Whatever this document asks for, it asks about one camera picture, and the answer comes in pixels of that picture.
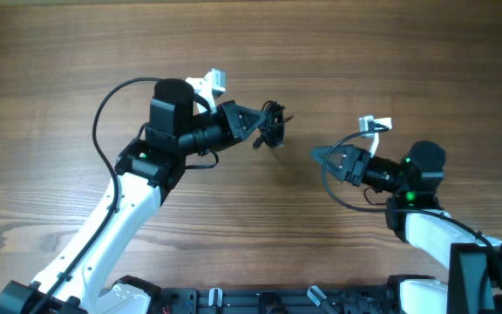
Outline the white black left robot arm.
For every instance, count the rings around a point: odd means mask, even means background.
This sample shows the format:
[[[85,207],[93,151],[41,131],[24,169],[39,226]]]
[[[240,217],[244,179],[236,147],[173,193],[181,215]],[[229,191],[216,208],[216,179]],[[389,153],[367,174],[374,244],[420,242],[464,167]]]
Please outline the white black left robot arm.
[[[111,179],[84,225],[32,281],[9,282],[0,313],[153,313],[161,288],[132,276],[105,291],[105,280],[142,225],[163,205],[183,174],[187,156],[217,154],[261,129],[267,114],[234,101],[216,104],[222,81],[152,78],[143,123],[115,163]]]

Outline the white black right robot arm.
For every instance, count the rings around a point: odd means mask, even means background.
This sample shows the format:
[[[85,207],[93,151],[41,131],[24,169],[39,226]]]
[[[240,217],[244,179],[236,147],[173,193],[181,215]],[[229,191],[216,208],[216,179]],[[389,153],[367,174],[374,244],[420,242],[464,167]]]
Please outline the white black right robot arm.
[[[380,213],[402,242],[421,249],[448,270],[448,282],[432,276],[396,275],[380,304],[392,313],[502,313],[502,241],[453,219],[441,206],[445,151],[430,141],[415,143],[401,161],[354,145],[316,147],[322,174],[390,197]]]

